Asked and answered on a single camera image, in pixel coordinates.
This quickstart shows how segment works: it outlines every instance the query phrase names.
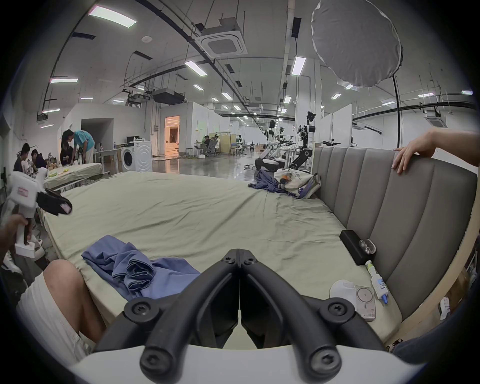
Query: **hand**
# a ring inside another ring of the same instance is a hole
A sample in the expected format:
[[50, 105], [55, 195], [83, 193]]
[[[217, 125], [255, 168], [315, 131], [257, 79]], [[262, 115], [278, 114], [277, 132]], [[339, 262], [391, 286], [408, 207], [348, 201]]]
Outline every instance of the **hand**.
[[[3, 243], [3, 246], [7, 249], [10, 248], [12, 245], [15, 244], [16, 241], [16, 234], [19, 224], [24, 226], [28, 225], [28, 220], [20, 214], [11, 215], [5, 226], [0, 229], [0, 239]], [[28, 235], [27, 239], [30, 241], [32, 237], [32, 227], [31, 225], [28, 227]]]
[[394, 151], [399, 152], [399, 154], [393, 161], [392, 169], [396, 169], [398, 174], [402, 173], [407, 169], [408, 163], [415, 153], [424, 157], [432, 157], [436, 149], [432, 134], [432, 131], [428, 131], [415, 140], [412, 140], [407, 146], [395, 148]]

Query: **blue shirt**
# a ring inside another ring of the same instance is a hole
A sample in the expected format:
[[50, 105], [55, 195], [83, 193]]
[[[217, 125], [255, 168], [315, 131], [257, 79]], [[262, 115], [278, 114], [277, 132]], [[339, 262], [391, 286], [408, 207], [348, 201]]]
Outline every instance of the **blue shirt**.
[[73, 143], [78, 145], [79, 147], [83, 148], [84, 142], [87, 141], [87, 151], [92, 149], [95, 146], [95, 141], [91, 134], [87, 131], [75, 131], [73, 133]]

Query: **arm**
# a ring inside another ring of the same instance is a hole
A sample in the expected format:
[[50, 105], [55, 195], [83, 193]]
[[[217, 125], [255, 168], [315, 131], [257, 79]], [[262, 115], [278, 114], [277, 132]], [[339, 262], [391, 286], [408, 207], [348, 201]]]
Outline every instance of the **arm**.
[[480, 133], [465, 131], [449, 131], [446, 129], [431, 129], [417, 137], [407, 146], [396, 148], [399, 154], [393, 161], [392, 168], [400, 174], [407, 169], [411, 157], [432, 157], [435, 149], [440, 148], [459, 157], [467, 163], [478, 167], [480, 163]]

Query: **person's leg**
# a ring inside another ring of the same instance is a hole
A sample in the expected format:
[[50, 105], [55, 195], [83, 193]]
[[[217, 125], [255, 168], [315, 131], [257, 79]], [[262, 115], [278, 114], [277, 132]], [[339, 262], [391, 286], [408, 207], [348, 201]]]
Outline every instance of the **person's leg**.
[[80, 272], [67, 260], [54, 260], [43, 276], [52, 298], [75, 332], [98, 342], [105, 324]]

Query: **man in teal shirt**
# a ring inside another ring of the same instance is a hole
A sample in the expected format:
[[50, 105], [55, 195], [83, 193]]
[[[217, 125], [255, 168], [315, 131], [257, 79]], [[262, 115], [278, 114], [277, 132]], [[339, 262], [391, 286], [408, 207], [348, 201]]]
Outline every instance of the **man in teal shirt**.
[[93, 152], [95, 148], [95, 141], [91, 134], [87, 131], [75, 131], [72, 132], [71, 130], [67, 129], [63, 135], [63, 140], [67, 140], [71, 142], [73, 140], [73, 154], [70, 160], [70, 165], [73, 163], [73, 159], [75, 158], [75, 153], [77, 151], [77, 145], [82, 149], [82, 160], [84, 164], [93, 163]]

